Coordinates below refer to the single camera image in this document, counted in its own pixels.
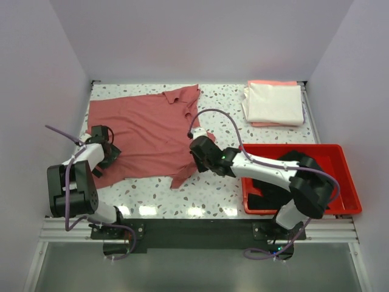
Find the pink polo shirt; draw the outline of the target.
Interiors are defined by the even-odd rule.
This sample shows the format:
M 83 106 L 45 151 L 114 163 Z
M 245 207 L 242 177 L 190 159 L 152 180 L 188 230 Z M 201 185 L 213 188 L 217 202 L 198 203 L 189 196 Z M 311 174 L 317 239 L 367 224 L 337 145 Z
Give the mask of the pink polo shirt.
M 121 154 L 95 178 L 101 189 L 127 178 L 169 176 L 178 189 L 197 166 L 190 154 L 189 129 L 200 126 L 198 85 L 134 97 L 94 100 L 89 104 L 88 129 L 108 126 Z

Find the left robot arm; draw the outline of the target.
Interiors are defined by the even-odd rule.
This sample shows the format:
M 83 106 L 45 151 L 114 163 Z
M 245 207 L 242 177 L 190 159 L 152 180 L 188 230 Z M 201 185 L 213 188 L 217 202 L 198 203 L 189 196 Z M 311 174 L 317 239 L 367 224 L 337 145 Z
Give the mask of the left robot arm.
M 121 150 L 114 145 L 114 132 L 106 125 L 91 128 L 91 133 L 81 139 L 50 125 L 46 128 L 68 138 L 78 150 L 61 164 L 47 169 L 49 207 L 55 218 L 64 218 L 66 231 L 80 221 L 105 226 L 111 238 L 125 234 L 126 224 L 118 207 L 101 203 L 94 179 L 119 158 Z

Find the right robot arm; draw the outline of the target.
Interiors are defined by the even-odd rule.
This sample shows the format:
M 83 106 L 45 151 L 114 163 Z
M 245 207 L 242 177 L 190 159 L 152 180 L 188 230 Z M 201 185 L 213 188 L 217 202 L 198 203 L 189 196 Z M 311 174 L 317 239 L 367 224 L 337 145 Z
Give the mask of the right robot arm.
M 270 225 L 272 235 L 279 239 L 286 238 L 302 221 L 321 219 L 336 186 L 336 180 L 316 169 L 317 164 L 308 157 L 280 161 L 248 154 L 243 147 L 221 150 L 207 136 L 194 138 L 190 153 L 199 172 L 255 179 L 285 190 L 286 201 Z

